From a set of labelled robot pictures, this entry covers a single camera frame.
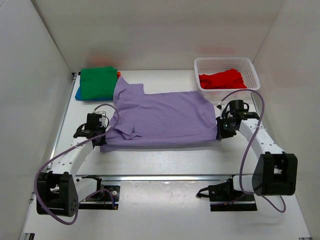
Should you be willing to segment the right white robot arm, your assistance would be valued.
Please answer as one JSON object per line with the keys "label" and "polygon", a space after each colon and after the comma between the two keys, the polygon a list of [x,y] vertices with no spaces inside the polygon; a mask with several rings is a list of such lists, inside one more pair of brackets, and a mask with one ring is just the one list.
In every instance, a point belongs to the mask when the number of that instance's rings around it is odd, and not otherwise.
{"label": "right white robot arm", "polygon": [[214,202],[228,204],[244,194],[257,196],[292,196],[296,191],[298,159],[286,153],[261,126],[261,116],[249,111],[243,100],[232,100],[217,117],[217,139],[223,140],[242,134],[248,141],[246,152],[253,150],[257,164],[253,174],[243,170],[225,182],[209,185],[197,193],[198,198],[211,198]]}

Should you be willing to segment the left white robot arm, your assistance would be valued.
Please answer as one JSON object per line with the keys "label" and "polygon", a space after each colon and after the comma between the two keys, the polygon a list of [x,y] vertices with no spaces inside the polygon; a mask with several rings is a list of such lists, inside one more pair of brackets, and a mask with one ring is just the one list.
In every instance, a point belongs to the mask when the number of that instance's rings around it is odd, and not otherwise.
{"label": "left white robot arm", "polygon": [[36,180],[37,199],[41,199],[53,214],[72,217],[77,211],[80,200],[85,194],[98,190],[98,177],[82,180],[76,177],[80,166],[92,150],[106,143],[102,136],[106,132],[109,119],[104,111],[88,113],[86,123],[75,131],[68,153],[58,158],[49,172],[41,172]]}

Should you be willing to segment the purple t shirt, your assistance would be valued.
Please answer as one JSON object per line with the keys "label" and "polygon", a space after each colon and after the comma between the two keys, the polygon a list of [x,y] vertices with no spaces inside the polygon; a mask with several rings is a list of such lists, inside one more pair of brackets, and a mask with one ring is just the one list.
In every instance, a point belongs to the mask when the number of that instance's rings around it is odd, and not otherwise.
{"label": "purple t shirt", "polygon": [[198,91],[146,94],[142,83],[120,77],[113,93],[117,109],[102,153],[120,149],[199,145],[217,137],[214,106]]}

